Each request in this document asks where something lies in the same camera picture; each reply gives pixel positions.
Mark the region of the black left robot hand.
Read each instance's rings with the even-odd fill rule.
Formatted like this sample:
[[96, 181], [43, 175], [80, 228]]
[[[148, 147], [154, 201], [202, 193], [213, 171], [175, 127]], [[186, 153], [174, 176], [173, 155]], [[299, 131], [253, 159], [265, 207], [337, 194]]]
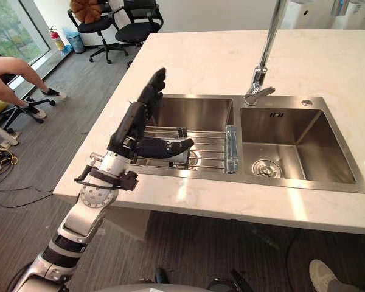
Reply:
[[157, 70], [143, 88], [139, 98], [130, 103], [120, 125], [111, 135], [107, 151], [132, 160], [135, 156], [167, 159], [178, 156], [194, 146], [191, 138], [169, 142], [145, 137], [148, 121], [163, 98], [166, 68]]

